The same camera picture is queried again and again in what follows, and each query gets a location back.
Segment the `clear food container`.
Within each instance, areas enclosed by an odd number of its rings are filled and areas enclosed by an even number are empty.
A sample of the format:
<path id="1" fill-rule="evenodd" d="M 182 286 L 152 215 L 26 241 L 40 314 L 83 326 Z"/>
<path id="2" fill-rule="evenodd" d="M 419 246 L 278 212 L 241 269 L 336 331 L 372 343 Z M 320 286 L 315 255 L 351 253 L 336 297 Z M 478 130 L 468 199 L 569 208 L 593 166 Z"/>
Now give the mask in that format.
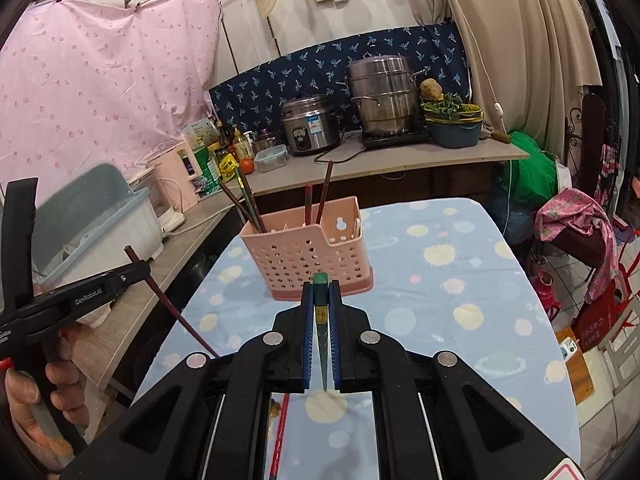
<path id="1" fill-rule="evenodd" d="M 261 174 L 284 167 L 288 163 L 288 148 L 278 144 L 261 150 L 255 155 L 254 162 Z"/>

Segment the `steel rice cooker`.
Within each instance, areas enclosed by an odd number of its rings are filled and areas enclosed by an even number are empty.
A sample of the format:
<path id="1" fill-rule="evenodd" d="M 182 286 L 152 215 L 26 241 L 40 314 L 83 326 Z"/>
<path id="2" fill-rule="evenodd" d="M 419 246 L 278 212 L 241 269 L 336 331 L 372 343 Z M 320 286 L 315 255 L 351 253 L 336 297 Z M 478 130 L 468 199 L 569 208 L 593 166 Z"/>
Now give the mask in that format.
<path id="1" fill-rule="evenodd" d="M 341 142 L 335 106 L 321 94 L 285 101 L 281 125 L 294 156 L 318 154 Z"/>

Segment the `beige curtain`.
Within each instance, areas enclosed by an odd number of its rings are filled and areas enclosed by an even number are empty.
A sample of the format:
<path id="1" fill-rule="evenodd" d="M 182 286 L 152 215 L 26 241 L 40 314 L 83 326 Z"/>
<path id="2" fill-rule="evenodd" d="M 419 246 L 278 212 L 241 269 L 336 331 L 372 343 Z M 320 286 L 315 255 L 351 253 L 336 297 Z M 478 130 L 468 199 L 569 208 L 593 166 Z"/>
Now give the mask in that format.
<path id="1" fill-rule="evenodd" d="M 578 0 L 410 0 L 416 20 L 451 18 L 462 39 L 472 99 L 486 125 L 521 131 L 561 155 L 564 122 L 601 82 Z"/>

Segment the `dark maroon chopstick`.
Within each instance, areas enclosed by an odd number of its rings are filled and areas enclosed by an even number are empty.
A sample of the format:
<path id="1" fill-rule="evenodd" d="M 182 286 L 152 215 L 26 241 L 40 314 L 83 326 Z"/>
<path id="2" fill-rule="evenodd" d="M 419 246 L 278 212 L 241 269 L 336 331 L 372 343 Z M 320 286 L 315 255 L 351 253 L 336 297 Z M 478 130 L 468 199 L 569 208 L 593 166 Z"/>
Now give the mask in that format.
<path id="1" fill-rule="evenodd" d="M 322 183 L 320 202 L 318 203 L 316 220 L 314 220 L 314 223 L 317 223 L 317 224 L 321 223 L 322 214 L 323 214 L 323 211 L 324 211 L 324 206 L 326 206 L 326 199 L 328 198 L 329 186 L 330 186 L 330 183 L 331 183 L 333 167 L 334 167 L 334 161 L 330 160 L 328 162 L 328 166 L 326 166 L 326 174 L 324 175 L 324 179 L 323 179 L 323 183 Z"/>

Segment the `green chopstick gold band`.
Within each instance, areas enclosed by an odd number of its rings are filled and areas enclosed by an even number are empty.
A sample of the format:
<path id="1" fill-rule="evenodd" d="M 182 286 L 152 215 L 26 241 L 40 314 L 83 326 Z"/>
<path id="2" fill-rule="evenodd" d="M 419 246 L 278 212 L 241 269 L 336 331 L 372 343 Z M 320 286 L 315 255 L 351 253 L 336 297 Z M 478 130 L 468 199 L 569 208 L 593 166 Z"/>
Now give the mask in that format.
<path id="1" fill-rule="evenodd" d="M 260 215 L 254 194 L 252 192 L 252 189 L 250 188 L 250 185 L 248 184 L 246 175 L 244 174 L 240 166 L 236 166 L 234 168 L 234 173 L 236 175 L 236 178 L 238 179 L 239 186 L 241 188 L 247 206 L 248 208 L 250 208 L 250 216 L 253 219 L 255 230 L 259 233 L 265 232 L 265 225 L 262 221 L 262 216 Z"/>
<path id="2" fill-rule="evenodd" d="M 312 277 L 314 288 L 314 320 L 320 358 L 322 388 L 328 388 L 329 359 L 329 277 L 324 272 L 315 273 Z"/>

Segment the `dark red twisted chopstick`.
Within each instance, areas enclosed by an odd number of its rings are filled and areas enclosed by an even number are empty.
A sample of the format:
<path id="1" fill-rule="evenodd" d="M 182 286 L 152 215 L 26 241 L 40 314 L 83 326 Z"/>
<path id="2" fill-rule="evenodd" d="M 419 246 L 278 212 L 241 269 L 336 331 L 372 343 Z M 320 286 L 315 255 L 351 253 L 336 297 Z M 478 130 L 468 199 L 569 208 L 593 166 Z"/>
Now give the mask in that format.
<path id="1" fill-rule="evenodd" d="M 265 232 L 267 232 L 266 226 L 265 226 L 264 220 L 262 220 L 262 215 L 259 212 L 259 209 L 258 209 L 256 200 L 255 200 L 253 191 L 250 188 L 250 185 L 248 184 L 246 175 L 243 174 L 243 171 L 242 171 L 242 169 L 240 167 L 236 168 L 236 170 L 238 170 L 239 181 L 242 183 L 242 189 L 243 189 L 243 192 L 245 194 L 245 200 L 250 205 L 250 210 L 252 211 L 252 213 L 257 218 L 258 226 L 262 230 L 262 233 L 265 233 Z"/>

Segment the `stacked steel steamer pot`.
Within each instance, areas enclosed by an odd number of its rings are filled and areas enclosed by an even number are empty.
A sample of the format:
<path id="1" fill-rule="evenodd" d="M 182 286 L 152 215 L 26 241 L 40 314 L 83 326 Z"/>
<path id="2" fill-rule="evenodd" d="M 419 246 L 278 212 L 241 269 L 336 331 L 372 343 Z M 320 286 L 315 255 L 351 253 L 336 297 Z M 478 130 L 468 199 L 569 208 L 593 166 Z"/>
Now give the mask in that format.
<path id="1" fill-rule="evenodd" d="M 425 142 L 419 120 L 419 87 L 408 58 L 375 55 L 347 69 L 352 102 L 358 108 L 362 144 L 369 150 Z"/>

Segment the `green plastic bag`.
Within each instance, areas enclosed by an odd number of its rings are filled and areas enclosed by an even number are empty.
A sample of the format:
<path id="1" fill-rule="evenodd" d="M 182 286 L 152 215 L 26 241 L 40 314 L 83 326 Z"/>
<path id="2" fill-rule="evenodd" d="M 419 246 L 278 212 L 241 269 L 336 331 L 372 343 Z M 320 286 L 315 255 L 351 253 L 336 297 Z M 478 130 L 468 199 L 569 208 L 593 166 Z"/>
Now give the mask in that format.
<path id="1" fill-rule="evenodd" d="M 513 203 L 539 209 L 558 194 L 555 160 L 541 151 L 537 142 L 524 132 L 513 131 L 511 143 L 528 158 L 504 164 L 502 187 Z"/>

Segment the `bright red chopstick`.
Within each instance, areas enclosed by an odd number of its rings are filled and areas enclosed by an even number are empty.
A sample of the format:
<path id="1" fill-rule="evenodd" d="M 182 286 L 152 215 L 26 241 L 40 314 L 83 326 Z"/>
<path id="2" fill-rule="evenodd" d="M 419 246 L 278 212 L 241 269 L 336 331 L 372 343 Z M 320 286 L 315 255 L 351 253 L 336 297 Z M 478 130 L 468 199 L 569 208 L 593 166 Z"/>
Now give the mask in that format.
<path id="1" fill-rule="evenodd" d="M 282 445 L 284 440 L 286 419 L 288 418 L 288 406 L 290 405 L 291 396 L 288 393 L 285 393 L 282 399 L 281 411 L 278 421 L 278 430 L 276 442 L 274 442 L 271 465 L 269 469 L 269 480 L 277 480 L 279 469 L 280 469 L 280 460 L 282 454 Z"/>

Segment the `pink dotted cloth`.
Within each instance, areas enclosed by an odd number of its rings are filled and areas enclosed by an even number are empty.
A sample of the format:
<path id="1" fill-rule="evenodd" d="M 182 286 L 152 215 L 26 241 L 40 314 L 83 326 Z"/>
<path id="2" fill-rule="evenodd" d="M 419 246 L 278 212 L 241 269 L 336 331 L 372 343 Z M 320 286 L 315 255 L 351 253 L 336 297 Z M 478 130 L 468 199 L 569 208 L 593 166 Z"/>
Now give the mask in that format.
<path id="1" fill-rule="evenodd" d="M 1 182 L 37 178 L 44 202 L 92 167 L 120 171 L 210 114 L 219 0 L 135 9 L 36 4 L 1 49 Z"/>

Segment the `red chopstick black band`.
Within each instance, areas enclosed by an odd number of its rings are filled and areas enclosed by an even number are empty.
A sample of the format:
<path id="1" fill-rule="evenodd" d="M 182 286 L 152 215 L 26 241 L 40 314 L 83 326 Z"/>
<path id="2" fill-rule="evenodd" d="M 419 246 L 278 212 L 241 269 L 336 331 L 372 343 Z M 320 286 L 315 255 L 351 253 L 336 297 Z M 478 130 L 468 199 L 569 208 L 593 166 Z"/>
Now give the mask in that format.
<path id="1" fill-rule="evenodd" d="M 305 185 L 305 194 L 304 194 L 304 225 L 311 225 L 311 216 L 312 216 L 312 192 L 314 192 L 314 185 L 312 183 L 307 183 Z"/>

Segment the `red tomato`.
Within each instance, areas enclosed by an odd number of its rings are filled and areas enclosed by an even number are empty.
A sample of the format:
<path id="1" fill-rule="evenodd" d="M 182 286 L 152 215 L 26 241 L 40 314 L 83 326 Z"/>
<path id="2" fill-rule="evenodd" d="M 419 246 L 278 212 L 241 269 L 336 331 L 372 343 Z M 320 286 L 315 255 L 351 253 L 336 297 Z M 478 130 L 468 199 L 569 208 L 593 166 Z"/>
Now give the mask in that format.
<path id="1" fill-rule="evenodd" d="M 255 163 L 252 158 L 243 158 L 240 160 L 240 168 L 243 174 L 252 174 L 255 171 Z"/>

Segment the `blue basin with vegetables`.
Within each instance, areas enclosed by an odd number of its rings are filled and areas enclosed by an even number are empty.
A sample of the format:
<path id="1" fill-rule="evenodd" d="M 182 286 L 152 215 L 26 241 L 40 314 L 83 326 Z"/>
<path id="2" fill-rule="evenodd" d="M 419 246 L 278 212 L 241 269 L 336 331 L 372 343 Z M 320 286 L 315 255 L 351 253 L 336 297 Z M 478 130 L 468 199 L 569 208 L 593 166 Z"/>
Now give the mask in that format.
<path id="1" fill-rule="evenodd" d="M 480 142 L 483 109 L 445 92 L 433 78 L 420 84 L 420 109 L 433 141 L 442 148 L 472 148 Z"/>

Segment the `pink small appliance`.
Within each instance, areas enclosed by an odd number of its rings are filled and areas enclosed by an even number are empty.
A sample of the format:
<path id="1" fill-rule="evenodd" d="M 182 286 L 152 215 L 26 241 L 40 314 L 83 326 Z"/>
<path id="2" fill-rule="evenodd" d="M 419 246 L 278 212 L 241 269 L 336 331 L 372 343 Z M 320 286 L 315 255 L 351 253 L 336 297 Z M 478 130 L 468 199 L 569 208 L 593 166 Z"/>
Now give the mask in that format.
<path id="1" fill-rule="evenodd" d="M 164 235 L 168 235 L 183 225 L 186 212 L 200 201 L 196 182 L 202 170 L 186 141 L 157 154 L 146 166 L 155 171 L 169 202 L 169 210 L 160 215 L 160 226 Z"/>

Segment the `oil bottle yellow cap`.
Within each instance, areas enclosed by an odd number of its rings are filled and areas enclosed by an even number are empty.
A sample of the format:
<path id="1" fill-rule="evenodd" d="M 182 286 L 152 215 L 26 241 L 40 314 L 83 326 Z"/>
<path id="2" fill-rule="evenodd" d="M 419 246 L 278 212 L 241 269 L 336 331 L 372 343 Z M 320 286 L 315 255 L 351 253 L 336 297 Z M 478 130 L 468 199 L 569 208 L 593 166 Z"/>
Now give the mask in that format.
<path id="1" fill-rule="evenodd" d="M 238 127 L 235 127 L 233 131 L 233 145 L 236 158 L 239 162 L 242 162 L 242 160 L 245 159 L 254 158 L 250 140 L 248 140 L 248 137 L 242 133 Z"/>

